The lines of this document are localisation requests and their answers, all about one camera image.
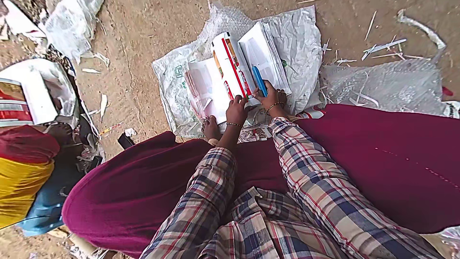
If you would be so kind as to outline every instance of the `open book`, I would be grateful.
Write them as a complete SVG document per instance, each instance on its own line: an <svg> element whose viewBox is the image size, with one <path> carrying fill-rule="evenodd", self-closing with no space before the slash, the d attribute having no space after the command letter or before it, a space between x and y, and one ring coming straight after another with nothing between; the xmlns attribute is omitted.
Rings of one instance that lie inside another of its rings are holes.
<svg viewBox="0 0 460 259"><path fill-rule="evenodd" d="M225 122L229 102L237 95L247 98L248 106L260 104L252 96L257 88L253 66L275 89L292 93L267 24L257 22L239 41L228 32L218 35L212 52L210 59L188 63L185 73L190 104L198 118L214 115L218 124Z"/></svg>

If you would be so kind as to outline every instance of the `hand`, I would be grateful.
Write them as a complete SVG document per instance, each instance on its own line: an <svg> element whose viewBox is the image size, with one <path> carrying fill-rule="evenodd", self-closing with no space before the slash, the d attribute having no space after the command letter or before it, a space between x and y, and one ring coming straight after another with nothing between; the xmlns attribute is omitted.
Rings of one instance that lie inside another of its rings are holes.
<svg viewBox="0 0 460 259"><path fill-rule="evenodd" d="M260 103L262 103L262 106L266 110L268 110L272 105L280 101L278 99L278 93L273 87L273 85L271 85L271 83L268 80L264 80L264 83L265 83L265 87L267 87L268 96L263 97L259 88L255 90L253 95L257 100L260 101Z"/></svg>
<svg viewBox="0 0 460 259"><path fill-rule="evenodd" d="M249 107L246 109L244 106L247 103L247 98L243 98L241 95L237 95L235 100L231 100L229 108L227 109L227 122L234 123L243 126L247 119L247 112Z"/></svg>
<svg viewBox="0 0 460 259"><path fill-rule="evenodd" d="M286 104L286 101L288 100L286 97L286 93L284 90L275 90L273 85L268 80L264 80L265 86L267 87L268 91L268 96L263 97L262 94L260 93L260 90L257 88L256 91L254 92L255 98L262 103L262 106L266 109L269 110L270 107L270 115L275 118L275 117L288 117L287 113L283 110L284 105L279 104L275 105L276 103L282 102Z"/></svg>

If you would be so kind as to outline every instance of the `blue cloth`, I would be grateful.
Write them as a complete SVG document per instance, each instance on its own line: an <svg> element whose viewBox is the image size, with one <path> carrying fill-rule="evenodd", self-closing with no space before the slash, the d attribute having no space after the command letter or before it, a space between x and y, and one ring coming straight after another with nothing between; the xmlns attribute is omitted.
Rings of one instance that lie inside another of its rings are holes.
<svg viewBox="0 0 460 259"><path fill-rule="evenodd" d="M62 206L66 195L83 178L75 164L67 160L56 160L50 178L40 188L24 221L17 224L25 236L47 233L64 225Z"/></svg>

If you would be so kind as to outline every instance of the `book page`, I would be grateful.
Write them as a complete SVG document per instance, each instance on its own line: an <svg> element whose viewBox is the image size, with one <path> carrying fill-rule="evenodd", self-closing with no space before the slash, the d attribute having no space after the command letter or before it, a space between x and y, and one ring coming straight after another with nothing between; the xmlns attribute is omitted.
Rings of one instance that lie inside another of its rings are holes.
<svg viewBox="0 0 460 259"><path fill-rule="evenodd" d="M278 71L276 68L273 54L271 53L260 22L256 23L238 43L250 68L256 66L260 71L262 79L270 81L275 89L284 89L287 94L292 93L287 82L284 83L279 76L279 73L284 73L284 70Z"/></svg>
<svg viewBox="0 0 460 259"><path fill-rule="evenodd" d="M214 115L217 124L227 121L225 112L230 98L223 86L214 58L189 63L189 69L196 91L193 95L199 97L199 104L206 117Z"/></svg>

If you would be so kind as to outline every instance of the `yellow cloth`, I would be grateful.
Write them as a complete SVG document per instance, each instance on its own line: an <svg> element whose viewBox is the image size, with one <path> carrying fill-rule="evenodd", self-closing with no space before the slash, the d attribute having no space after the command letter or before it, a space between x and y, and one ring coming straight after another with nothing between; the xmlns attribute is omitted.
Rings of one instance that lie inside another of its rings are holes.
<svg viewBox="0 0 460 259"><path fill-rule="evenodd" d="M0 228L26 217L53 169L54 161L28 164L0 158Z"/></svg>

